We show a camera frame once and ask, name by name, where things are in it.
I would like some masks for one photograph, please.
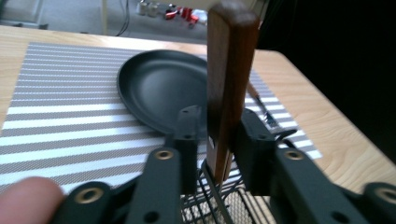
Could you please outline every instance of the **black frying pan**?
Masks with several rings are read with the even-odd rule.
[[[153,50],[135,55],[121,67],[120,98],[140,121],[173,133],[178,111],[201,107],[200,137],[206,137],[206,61],[188,53]]]

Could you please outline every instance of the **wooden table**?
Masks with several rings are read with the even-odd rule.
[[[0,124],[3,125],[29,42],[123,49],[175,49],[205,54],[206,46],[0,26]],[[282,54],[257,50],[262,80],[323,154],[316,164],[335,183],[361,191],[368,182],[396,185],[396,168]]]

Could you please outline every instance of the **bottle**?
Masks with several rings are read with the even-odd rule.
[[[145,0],[140,1],[137,4],[136,11],[139,15],[142,16],[146,15],[147,10],[148,10],[148,4],[145,2]]]

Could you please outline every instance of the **brass screw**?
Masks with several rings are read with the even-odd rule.
[[[76,197],[76,203],[93,203],[103,196],[103,190],[99,188],[89,188],[80,191]]]
[[[289,160],[293,160],[293,161],[299,161],[299,160],[302,160],[304,158],[303,153],[301,153],[299,151],[291,151],[291,150],[286,151],[285,152],[285,156]]]
[[[168,150],[158,151],[157,153],[155,153],[155,157],[158,160],[162,160],[162,161],[169,160],[173,157],[173,152]]]
[[[387,188],[378,188],[375,194],[387,203],[396,204],[396,190]]]

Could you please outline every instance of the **red object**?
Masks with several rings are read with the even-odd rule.
[[[197,16],[194,15],[190,15],[190,23],[197,23],[199,20],[199,18]]]
[[[189,7],[183,8],[183,13],[184,13],[184,10],[186,10],[186,21],[190,21],[191,20],[192,8],[189,8]]]
[[[168,12],[165,14],[165,19],[166,20],[172,20],[176,16],[177,12]]]

